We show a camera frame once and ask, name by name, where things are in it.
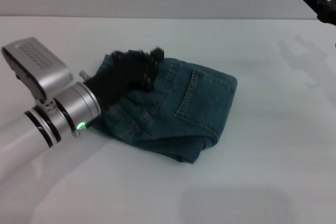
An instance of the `denim fabric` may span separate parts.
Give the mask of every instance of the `denim fabric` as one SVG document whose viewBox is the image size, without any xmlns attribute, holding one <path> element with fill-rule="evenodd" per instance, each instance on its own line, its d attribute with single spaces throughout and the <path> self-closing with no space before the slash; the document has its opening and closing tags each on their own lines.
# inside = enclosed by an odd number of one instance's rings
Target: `denim fabric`
<svg viewBox="0 0 336 224">
<path fill-rule="evenodd" d="M 106 55 L 98 72 L 111 64 Z M 236 88 L 237 79 L 228 74 L 165 58 L 154 91 L 131 91 L 95 127 L 132 146 L 194 163 L 218 142 Z"/>
</svg>

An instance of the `back pocket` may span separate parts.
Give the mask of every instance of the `back pocket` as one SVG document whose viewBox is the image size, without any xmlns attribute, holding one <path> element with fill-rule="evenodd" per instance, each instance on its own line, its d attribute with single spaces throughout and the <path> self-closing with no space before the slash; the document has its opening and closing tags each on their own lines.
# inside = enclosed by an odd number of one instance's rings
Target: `back pocket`
<svg viewBox="0 0 336 224">
<path fill-rule="evenodd" d="M 216 73 L 214 77 L 199 69 L 193 71 L 187 92 L 175 116 L 211 131 L 218 141 L 232 105 L 237 79 L 225 73 Z"/>
</svg>

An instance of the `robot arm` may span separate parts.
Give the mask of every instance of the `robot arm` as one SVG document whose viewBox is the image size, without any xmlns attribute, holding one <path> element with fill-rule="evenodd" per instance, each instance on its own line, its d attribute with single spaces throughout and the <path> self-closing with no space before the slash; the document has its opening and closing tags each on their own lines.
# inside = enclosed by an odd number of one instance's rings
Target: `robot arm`
<svg viewBox="0 0 336 224">
<path fill-rule="evenodd" d="M 336 0 L 303 0 L 323 23 L 336 26 Z"/>
<path fill-rule="evenodd" d="M 73 84 L 67 66 L 36 38 L 13 42 L 2 53 L 36 106 L 0 128 L 0 181 L 62 139 L 78 137 L 131 90 L 153 90 L 164 60 L 160 48 L 115 52 L 112 67 Z"/>
</svg>

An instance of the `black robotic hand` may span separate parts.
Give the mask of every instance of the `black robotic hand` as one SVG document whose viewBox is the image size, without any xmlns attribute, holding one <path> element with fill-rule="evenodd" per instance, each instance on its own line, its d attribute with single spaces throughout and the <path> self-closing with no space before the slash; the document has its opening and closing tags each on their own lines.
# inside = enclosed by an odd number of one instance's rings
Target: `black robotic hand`
<svg viewBox="0 0 336 224">
<path fill-rule="evenodd" d="M 111 57 L 111 67 L 84 82 L 102 109 L 114 104 L 131 90 L 153 90 L 159 63 L 164 60 L 162 49 L 155 48 L 150 54 L 133 50 L 126 53 L 115 51 Z"/>
<path fill-rule="evenodd" d="M 303 0 L 317 14 L 323 23 L 336 26 L 336 0 Z"/>
</svg>

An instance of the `seam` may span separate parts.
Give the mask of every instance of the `seam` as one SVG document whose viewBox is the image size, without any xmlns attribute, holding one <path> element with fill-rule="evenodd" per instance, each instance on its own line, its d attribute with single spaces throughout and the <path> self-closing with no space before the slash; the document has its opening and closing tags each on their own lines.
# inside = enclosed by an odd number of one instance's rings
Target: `seam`
<svg viewBox="0 0 336 224">
<path fill-rule="evenodd" d="M 148 133 L 144 132 L 143 129 L 141 129 L 139 127 L 139 125 L 133 120 L 132 117 L 130 117 L 125 110 L 123 110 L 120 106 L 114 108 L 115 111 L 119 114 L 122 114 L 124 116 L 126 116 L 128 118 L 128 120 L 130 120 L 132 122 L 132 126 L 129 130 L 127 130 L 126 132 L 124 132 L 123 134 L 121 134 L 121 138 L 124 139 L 125 141 L 129 141 L 131 140 L 131 138 L 133 138 L 136 134 L 139 133 L 144 133 L 146 136 L 148 136 L 149 138 L 154 138 L 152 136 L 150 136 Z"/>
<path fill-rule="evenodd" d="M 217 79 L 215 77 L 212 77 L 210 74 L 204 73 L 203 71 L 201 71 L 201 70 L 199 70 L 199 69 L 196 68 L 193 71 L 193 75 L 191 77 L 191 80 L 190 80 L 187 92 L 185 94 L 185 97 L 184 97 L 184 99 L 182 101 L 182 104 L 179 107 L 179 109 L 177 110 L 177 112 L 175 113 L 175 116 L 177 118 L 180 118 L 180 119 L 186 121 L 186 122 L 198 125 L 198 126 L 200 126 L 202 128 L 205 128 L 206 130 L 209 130 L 210 132 L 212 132 L 215 135 L 215 137 L 217 139 L 217 143 L 218 143 L 218 136 L 217 136 L 217 134 L 215 133 L 215 131 L 212 128 L 210 128 L 208 125 L 195 123 L 195 122 L 192 122 L 192 121 L 190 121 L 190 120 L 188 120 L 188 119 L 185 118 L 185 113 L 186 113 L 186 111 L 187 111 L 187 109 L 188 109 L 188 107 L 190 105 L 190 101 L 191 101 L 191 98 L 192 98 L 192 96 L 194 94 L 194 90 L 196 88 L 196 85 L 197 85 L 198 78 L 199 78 L 200 74 L 207 75 L 207 78 L 213 78 L 213 79 L 221 82 L 222 84 L 224 84 L 228 88 L 232 88 L 232 86 L 229 85 L 228 83 L 226 83 L 226 82 L 224 82 L 222 80 L 219 80 L 219 79 Z"/>
<path fill-rule="evenodd" d="M 164 87 L 161 91 L 161 96 L 156 100 L 155 104 L 153 105 L 150 114 L 147 115 L 146 117 L 142 118 L 140 121 L 140 126 L 144 126 L 145 124 L 149 123 L 150 121 L 152 121 L 156 115 L 157 112 L 159 111 L 159 107 L 161 105 L 161 103 L 163 102 L 164 98 L 166 97 L 169 88 L 171 87 L 173 80 L 175 78 L 176 72 L 179 68 L 179 60 L 174 59 L 173 63 L 172 63 L 172 67 L 170 68 L 169 73 L 167 74 L 167 78 L 166 78 L 166 82 L 164 84 Z"/>
<path fill-rule="evenodd" d="M 229 84 L 229 83 L 227 83 L 226 81 L 221 80 L 221 79 L 219 79 L 217 77 L 214 77 L 213 75 L 211 75 L 209 73 L 206 73 L 206 72 L 202 71 L 201 69 L 198 69 L 198 68 L 195 68 L 195 69 L 197 69 L 200 73 L 202 73 L 205 78 L 207 78 L 207 79 L 214 79 L 214 80 L 220 82 L 222 85 L 229 86 L 230 88 L 232 88 L 232 85 Z"/>
<path fill-rule="evenodd" d="M 184 99 L 182 101 L 182 104 L 179 107 L 179 109 L 177 110 L 175 116 L 184 116 L 185 111 L 189 107 L 190 100 L 193 96 L 193 93 L 194 93 L 194 90 L 195 90 L 195 87 L 196 87 L 196 84 L 197 84 L 197 81 L 198 81 L 199 74 L 200 74 L 199 70 L 194 70 L 193 71 L 193 75 L 191 77 L 187 92 L 186 92 L 186 94 L 184 96 Z"/>
<path fill-rule="evenodd" d="M 182 119 L 182 120 L 184 120 L 184 121 L 186 121 L 188 123 L 193 123 L 193 124 L 196 124 L 196 125 L 198 125 L 198 126 L 200 126 L 202 128 L 205 128 L 206 130 L 209 130 L 211 133 L 213 133 L 215 135 L 215 137 L 217 139 L 217 143 L 218 143 L 218 136 L 217 136 L 217 134 L 210 127 L 208 127 L 207 125 L 202 125 L 202 124 L 198 124 L 198 123 L 189 121 L 188 119 L 186 119 L 184 117 L 181 117 L 181 116 L 178 116 L 178 115 L 176 117 L 178 117 L 178 118 L 180 118 L 180 119 Z"/>
</svg>

